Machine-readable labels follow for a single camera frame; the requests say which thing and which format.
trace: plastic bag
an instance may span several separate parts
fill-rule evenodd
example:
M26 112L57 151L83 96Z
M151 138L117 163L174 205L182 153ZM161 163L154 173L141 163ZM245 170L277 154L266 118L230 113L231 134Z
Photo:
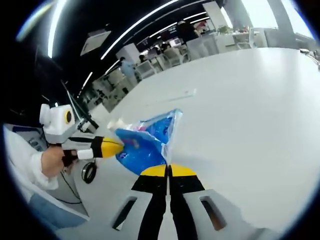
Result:
M181 116L181 110L174 109L136 124L121 122L115 134L124 147L116 159L137 175L149 167L170 163L172 137Z

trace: ceiling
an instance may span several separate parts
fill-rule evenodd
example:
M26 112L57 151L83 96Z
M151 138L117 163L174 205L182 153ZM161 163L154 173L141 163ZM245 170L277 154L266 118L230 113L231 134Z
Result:
M74 95L79 93L91 72L93 72L93 74L86 84L87 87L90 85L91 81L97 79L106 72L106 70L117 60L115 54L124 46L124 44L137 44L144 38L174 22L178 22L183 18L204 12L202 4L210 2L210 0L202 0L202 2L199 2L199 0L177 0L148 17L133 30L128 32L128 34L111 49L107 56L101 60L101 56L123 32L125 32L139 19L170 0L63 1L66 1L66 4L58 19L52 54L52 60L57 66L59 66L59 71L58 73L51 72L55 71L53 70L54 68L51 67L49 68L50 70L47 72L47 75L54 76L55 79L53 81L56 81L56 84L60 84L58 78L62 78L67 82L67 88ZM36 6L42 3L40 0L24 2L27 2L23 3L25 13L17 16L15 27L12 29L12 32L17 33L27 16L32 13L32 10L34 10ZM224 0L217 0L217 3L220 6L223 2ZM28 76L27 79L29 84L29 81L32 81L31 79L33 78L33 62L35 61L36 49L38 56L41 53L47 55L49 31L52 24L54 10L55 8L51 7L32 28L30 34L24 39L22 43L24 57L20 57L22 51L21 46L19 46L19 51L16 53L19 56L11 56L16 59L16 68L24 69L24 75ZM199 19L201 17L196 16L194 19L190 19L190 21L197 20L197 18ZM111 34L106 38L101 47L80 56L80 52L88 38L88 33L100 29L111 31ZM14 81L21 81L21 79L18 77L18 79L14 79ZM35 89L40 89L41 87L37 86L37 84L43 85L44 83L39 81L36 83L33 82L30 86L36 86ZM25 88L17 89L17 86L25 85L25 83L15 84L16 91L20 93L19 96L21 96L21 98L26 98L27 93Z

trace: white table surface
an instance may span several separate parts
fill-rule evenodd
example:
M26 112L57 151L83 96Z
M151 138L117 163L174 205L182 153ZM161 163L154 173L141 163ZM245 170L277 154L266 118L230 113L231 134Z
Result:
M183 116L173 162L196 171L205 188L241 209L245 221L286 231L319 183L317 65L294 49L213 55L144 79L111 115L130 123L174 108ZM75 166L73 175L91 220L59 233L68 239L102 239L138 176L113 157L100 161L96 178L86 184L82 166ZM159 239L174 232L173 224L163 224L167 228L161 228Z

